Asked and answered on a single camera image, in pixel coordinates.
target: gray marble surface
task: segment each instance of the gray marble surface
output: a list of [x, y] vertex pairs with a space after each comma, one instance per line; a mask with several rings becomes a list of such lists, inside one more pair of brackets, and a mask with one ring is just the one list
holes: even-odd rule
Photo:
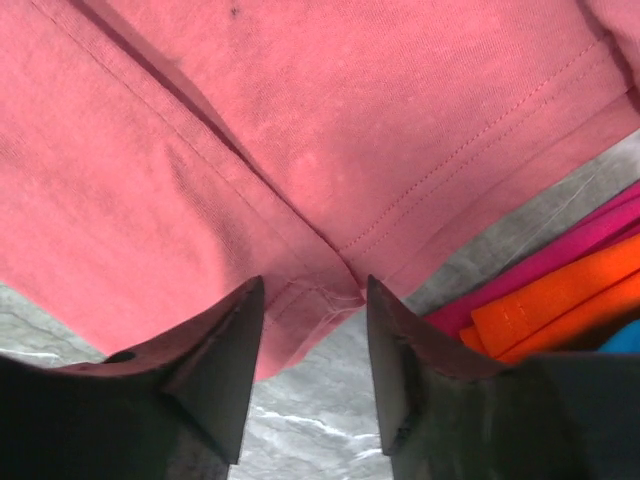
[[[530, 255], [640, 179], [640, 131], [456, 252], [408, 305], [426, 313]], [[380, 454], [362, 313], [295, 368], [254, 387], [234, 480], [391, 478]], [[0, 286], [0, 354], [45, 367], [103, 356], [46, 312]]]

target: magenta cloth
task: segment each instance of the magenta cloth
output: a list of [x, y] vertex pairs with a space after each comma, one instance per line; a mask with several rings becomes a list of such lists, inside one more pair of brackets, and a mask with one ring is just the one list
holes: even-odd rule
[[640, 127], [638, 0], [0, 2], [0, 274], [106, 354], [266, 281], [257, 378]]
[[640, 233], [640, 182], [607, 202], [553, 243], [495, 280], [425, 319], [451, 336], [473, 324], [471, 311], [593, 252]]

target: magenta folded shirt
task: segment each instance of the magenta folded shirt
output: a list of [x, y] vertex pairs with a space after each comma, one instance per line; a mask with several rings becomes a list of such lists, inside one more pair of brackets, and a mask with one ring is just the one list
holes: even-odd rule
[[473, 324], [472, 310], [637, 233], [640, 233], [640, 182], [585, 217], [547, 247], [425, 319], [449, 335], [457, 336], [460, 329]]

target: orange cloth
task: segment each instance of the orange cloth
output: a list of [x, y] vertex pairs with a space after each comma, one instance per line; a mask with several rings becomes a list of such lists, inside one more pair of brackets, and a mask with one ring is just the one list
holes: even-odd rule
[[470, 348], [506, 362], [554, 350], [640, 307], [640, 235], [582, 258], [472, 312]]

